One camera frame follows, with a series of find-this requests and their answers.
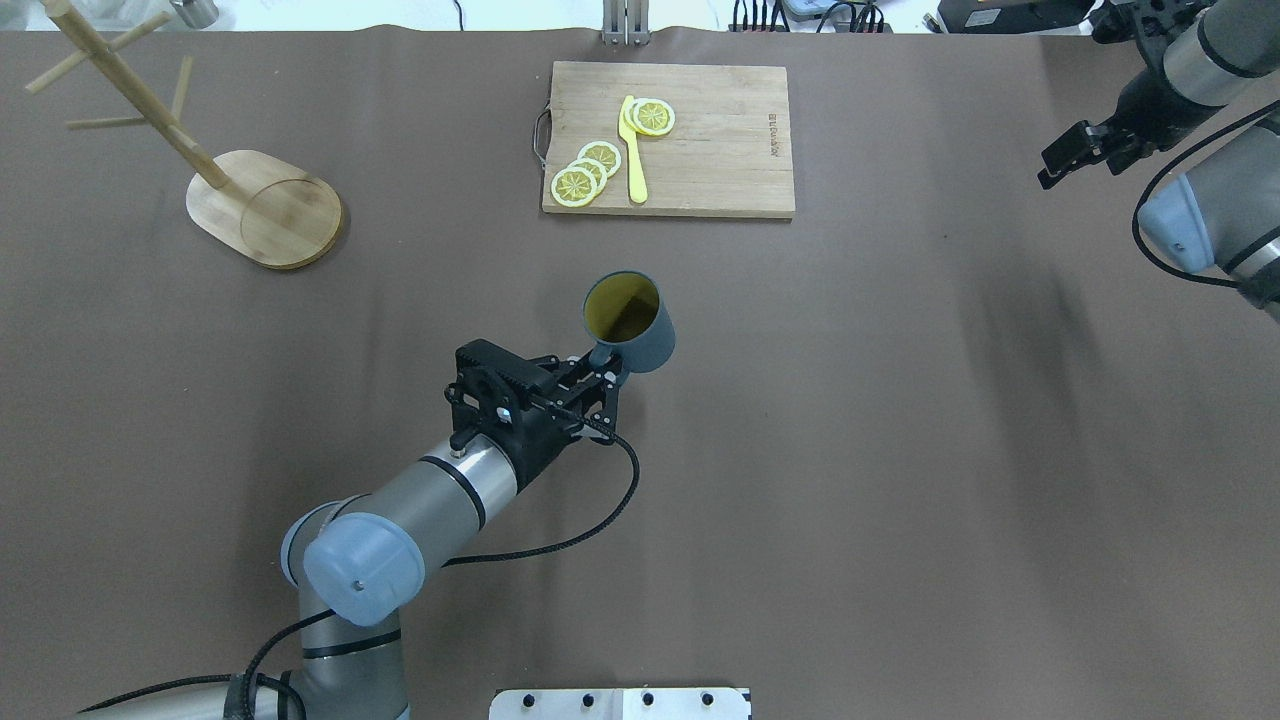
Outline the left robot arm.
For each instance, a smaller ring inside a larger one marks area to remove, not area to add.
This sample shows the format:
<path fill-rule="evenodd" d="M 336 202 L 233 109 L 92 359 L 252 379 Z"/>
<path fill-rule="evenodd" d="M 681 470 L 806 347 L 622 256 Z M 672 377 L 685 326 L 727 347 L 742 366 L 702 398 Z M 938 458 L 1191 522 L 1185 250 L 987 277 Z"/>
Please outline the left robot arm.
<path fill-rule="evenodd" d="M 454 356 L 445 387 L 452 434 L 372 493 L 305 514 L 282 542 L 300 619 L 243 671 L 145 687 L 82 719 L 407 719 L 399 611 L 444 568 L 566 550 L 591 532 L 532 550 L 466 546 L 571 445 L 617 445 L 621 351 L 520 357 L 485 340 Z"/>

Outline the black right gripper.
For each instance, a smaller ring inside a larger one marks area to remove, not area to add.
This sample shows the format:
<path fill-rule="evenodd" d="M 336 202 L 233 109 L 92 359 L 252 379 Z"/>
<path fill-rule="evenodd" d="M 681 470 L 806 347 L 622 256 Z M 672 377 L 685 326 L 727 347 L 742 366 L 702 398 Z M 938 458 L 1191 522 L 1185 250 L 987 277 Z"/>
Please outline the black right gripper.
<path fill-rule="evenodd" d="M 1181 96 L 1157 70 L 1143 70 L 1120 92 L 1111 117 L 1101 124 L 1079 120 L 1041 152 L 1042 190 L 1102 161 L 1120 176 L 1137 161 L 1180 143 L 1216 114 L 1216 108 Z"/>

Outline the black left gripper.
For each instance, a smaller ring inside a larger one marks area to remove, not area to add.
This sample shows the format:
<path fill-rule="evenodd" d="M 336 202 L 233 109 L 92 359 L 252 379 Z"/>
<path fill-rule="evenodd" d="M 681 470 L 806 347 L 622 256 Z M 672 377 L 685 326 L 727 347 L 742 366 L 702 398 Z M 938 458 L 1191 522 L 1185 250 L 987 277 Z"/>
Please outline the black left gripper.
<path fill-rule="evenodd" d="M 516 489 L 524 491 L 572 443 L 585 439 L 609 445 L 617 439 L 620 396 L 627 372 L 595 370 L 580 356 L 544 355 L 531 357 L 532 379 L 515 379 L 499 372 L 495 407 L 509 414 L 508 421 L 494 419 L 490 441 L 509 461 Z M 563 398 L 561 386 L 586 386 L 580 396 L 582 421 L 575 421 L 553 407 Z"/>

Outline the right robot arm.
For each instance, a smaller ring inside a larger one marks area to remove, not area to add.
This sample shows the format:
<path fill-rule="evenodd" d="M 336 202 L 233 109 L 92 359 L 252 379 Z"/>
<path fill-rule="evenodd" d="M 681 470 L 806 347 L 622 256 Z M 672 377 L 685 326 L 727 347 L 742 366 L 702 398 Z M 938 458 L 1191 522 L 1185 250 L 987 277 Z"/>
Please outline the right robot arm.
<path fill-rule="evenodd" d="M 1120 174 L 1175 149 L 1277 70 L 1275 1 L 1103 1 L 1088 20 L 1098 44 L 1133 41 L 1144 63 L 1111 117 L 1070 126 L 1042 154 L 1050 190 L 1105 164 Z M 1271 102 L 1216 133 L 1222 146 L 1187 172 L 1179 152 L 1146 186 L 1132 217 L 1140 252 L 1176 278 L 1236 291 L 1277 315 L 1279 137 Z"/>

